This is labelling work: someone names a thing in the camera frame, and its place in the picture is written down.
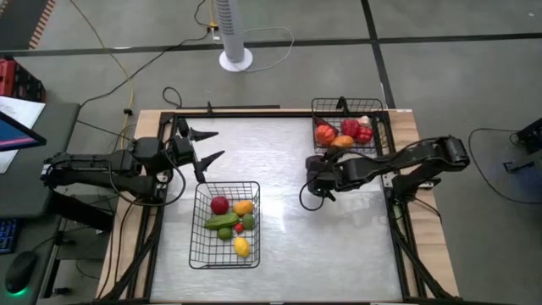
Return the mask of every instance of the white tabletop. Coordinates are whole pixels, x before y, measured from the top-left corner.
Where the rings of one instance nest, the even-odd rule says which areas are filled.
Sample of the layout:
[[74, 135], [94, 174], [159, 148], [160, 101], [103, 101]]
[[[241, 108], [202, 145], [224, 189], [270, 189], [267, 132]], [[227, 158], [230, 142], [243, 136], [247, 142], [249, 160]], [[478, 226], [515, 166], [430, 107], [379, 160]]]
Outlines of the white tabletop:
[[[255, 269], [192, 269], [189, 264], [196, 180], [181, 168], [185, 195], [166, 207], [151, 300], [386, 301], [401, 299], [380, 179], [336, 193], [316, 212], [298, 200], [314, 154], [310, 119], [189, 119], [195, 130], [220, 134], [195, 144], [200, 158], [226, 153], [208, 181], [257, 181], [261, 186], [261, 262]], [[180, 189], [175, 176], [170, 196]], [[303, 196], [306, 205], [319, 198]]]

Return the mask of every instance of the red tomato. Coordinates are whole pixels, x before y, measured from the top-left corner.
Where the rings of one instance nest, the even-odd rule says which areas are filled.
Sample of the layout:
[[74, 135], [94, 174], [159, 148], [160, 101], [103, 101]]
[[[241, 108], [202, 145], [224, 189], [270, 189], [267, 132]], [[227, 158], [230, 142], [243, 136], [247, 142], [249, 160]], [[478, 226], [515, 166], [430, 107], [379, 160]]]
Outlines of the red tomato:
[[234, 225], [234, 230], [235, 232], [237, 232], [237, 234], [240, 234], [244, 229], [245, 227], [243, 226], [243, 224]]
[[214, 214], [226, 214], [228, 212], [228, 208], [230, 208], [230, 203], [224, 196], [215, 197], [211, 201], [211, 211], [213, 211]]
[[335, 131], [329, 125], [320, 125], [314, 131], [316, 142], [322, 145], [329, 145], [336, 137]]
[[373, 130], [360, 126], [357, 130], [356, 142], [367, 144], [373, 139]]

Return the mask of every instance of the wire basket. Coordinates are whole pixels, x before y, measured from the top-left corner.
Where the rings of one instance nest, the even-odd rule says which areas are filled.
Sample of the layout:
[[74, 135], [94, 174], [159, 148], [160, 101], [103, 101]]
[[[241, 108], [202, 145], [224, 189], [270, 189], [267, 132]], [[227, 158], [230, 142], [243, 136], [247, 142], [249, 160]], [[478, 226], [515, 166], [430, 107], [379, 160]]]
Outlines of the wire basket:
[[[213, 216], [211, 201], [216, 196], [224, 196], [233, 205], [240, 200], [250, 200], [254, 204], [254, 229], [233, 232], [230, 240], [222, 241], [216, 230], [208, 230], [205, 222]], [[260, 185], [248, 182], [207, 182], [196, 188], [192, 235], [190, 242], [189, 265], [193, 269], [244, 269], [256, 268], [260, 264]], [[244, 237], [250, 245], [250, 254], [246, 258], [235, 253], [234, 239]]]
[[[325, 120], [333, 125], [342, 135], [340, 123], [345, 119], [359, 119], [366, 115], [371, 119], [371, 128], [373, 129], [373, 138], [369, 143], [361, 144], [354, 141], [354, 146], [350, 149], [359, 153], [375, 154], [378, 150], [382, 151], [388, 147], [388, 139], [385, 133], [385, 124], [383, 121], [382, 102], [375, 98], [314, 98], [312, 100], [312, 115]], [[312, 122], [312, 134], [317, 126]], [[322, 145], [316, 142], [313, 137], [314, 152], [325, 153], [330, 146]]]

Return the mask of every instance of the gray floor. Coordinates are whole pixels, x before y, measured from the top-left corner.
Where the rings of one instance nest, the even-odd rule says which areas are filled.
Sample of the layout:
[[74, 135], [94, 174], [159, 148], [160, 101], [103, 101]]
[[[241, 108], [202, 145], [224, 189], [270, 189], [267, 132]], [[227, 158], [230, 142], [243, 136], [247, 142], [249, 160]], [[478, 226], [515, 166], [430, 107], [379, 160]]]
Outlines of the gray floor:
[[[202, 32], [191, 17], [197, 4], [194, 0], [78, 3], [110, 47], [174, 44]], [[287, 26], [297, 39], [368, 36], [357, 0], [240, 3], [246, 27]], [[379, 0], [370, 4], [380, 37], [542, 32], [542, 5], [535, 1]], [[205, 10], [201, 19], [207, 20]], [[248, 39], [281, 40], [287, 36], [269, 33]], [[99, 46], [69, 2], [58, 0], [39, 48], [87, 47]], [[255, 50], [255, 66], [272, 63], [285, 51]], [[541, 40], [382, 46], [395, 104], [414, 109], [421, 135], [452, 134], [464, 141], [477, 127], [518, 129], [540, 117], [541, 51]], [[382, 98], [370, 46], [296, 47], [277, 67], [249, 75], [223, 72], [218, 67], [218, 54], [164, 55], [135, 78], [136, 112], [170, 108], [162, 101], [165, 86], [178, 88], [186, 106], [211, 101], [215, 105], [280, 104], [299, 108], [308, 107], [314, 97]], [[124, 54], [119, 60], [128, 71], [134, 71], [153, 55]], [[18, 60], [44, 81], [52, 100], [81, 103], [123, 79], [107, 56]], [[111, 97], [89, 104], [80, 119], [120, 130], [121, 111], [128, 97], [125, 86]], [[69, 150], [101, 153], [112, 139], [78, 125]], [[523, 200], [540, 198], [533, 195], [539, 189], [536, 173], [504, 173], [501, 163], [520, 153], [506, 134], [477, 134], [473, 153], [489, 180], [505, 194]], [[443, 178], [435, 193], [461, 295], [476, 301], [542, 303], [542, 206], [499, 198], [472, 165]]]

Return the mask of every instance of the computer monitor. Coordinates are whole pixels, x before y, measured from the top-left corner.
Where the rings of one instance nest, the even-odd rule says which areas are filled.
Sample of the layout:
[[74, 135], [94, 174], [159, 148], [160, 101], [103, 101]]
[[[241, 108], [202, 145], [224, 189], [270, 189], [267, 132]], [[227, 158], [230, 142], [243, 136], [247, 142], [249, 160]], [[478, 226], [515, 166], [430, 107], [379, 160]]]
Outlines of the computer monitor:
[[0, 152], [45, 145], [47, 140], [0, 111]]

